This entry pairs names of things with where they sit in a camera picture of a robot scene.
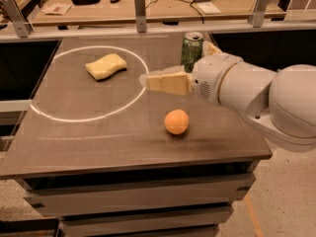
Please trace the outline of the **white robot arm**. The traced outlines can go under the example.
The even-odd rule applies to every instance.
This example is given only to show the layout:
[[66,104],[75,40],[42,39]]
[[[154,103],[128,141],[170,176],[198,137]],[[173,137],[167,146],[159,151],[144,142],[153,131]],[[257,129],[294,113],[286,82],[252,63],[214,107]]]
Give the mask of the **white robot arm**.
[[186,96],[195,93],[213,106],[236,112],[275,145],[293,152],[316,147],[316,67],[291,65],[279,72],[221,51],[210,41],[191,72],[182,65],[139,77],[150,91]]

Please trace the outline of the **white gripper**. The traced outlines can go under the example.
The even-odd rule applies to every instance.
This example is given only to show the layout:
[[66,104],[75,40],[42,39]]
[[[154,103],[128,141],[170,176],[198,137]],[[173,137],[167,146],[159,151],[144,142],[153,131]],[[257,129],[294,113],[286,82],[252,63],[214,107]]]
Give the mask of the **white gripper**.
[[195,63],[192,74],[187,73],[183,65],[172,66],[142,74],[140,85],[150,91],[177,96],[187,96],[194,90],[202,100],[219,106],[221,82],[234,65],[243,61],[239,56],[221,52],[219,47],[205,40],[202,44],[204,57]]

